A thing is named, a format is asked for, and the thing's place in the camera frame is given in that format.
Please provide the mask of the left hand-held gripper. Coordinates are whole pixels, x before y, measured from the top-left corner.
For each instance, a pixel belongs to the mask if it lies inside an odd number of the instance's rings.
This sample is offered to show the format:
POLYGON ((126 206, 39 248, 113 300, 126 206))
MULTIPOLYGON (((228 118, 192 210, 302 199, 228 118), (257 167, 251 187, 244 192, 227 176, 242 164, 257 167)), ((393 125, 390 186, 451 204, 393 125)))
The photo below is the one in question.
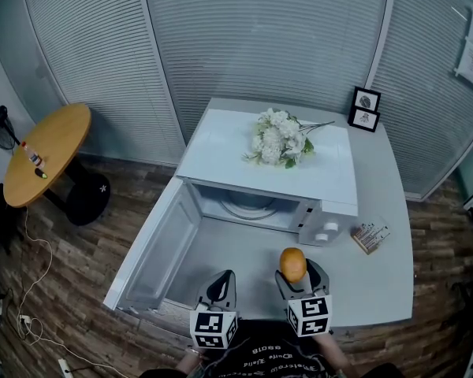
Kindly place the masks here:
POLYGON ((224 350, 238 328, 236 275, 225 270, 211 276, 198 290, 190 312, 190 334, 199 349, 224 350))

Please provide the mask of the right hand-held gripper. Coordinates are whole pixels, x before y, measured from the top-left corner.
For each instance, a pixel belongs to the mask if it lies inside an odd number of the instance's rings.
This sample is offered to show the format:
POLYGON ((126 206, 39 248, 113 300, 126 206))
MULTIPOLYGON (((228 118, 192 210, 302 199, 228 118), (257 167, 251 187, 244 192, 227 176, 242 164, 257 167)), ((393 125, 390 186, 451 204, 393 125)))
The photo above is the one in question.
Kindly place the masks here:
POLYGON ((311 292, 294 286, 282 272, 275 271, 275 281, 286 301, 286 319, 298 337, 322 335, 330 331, 333 304, 330 279, 311 259, 306 259, 311 292))

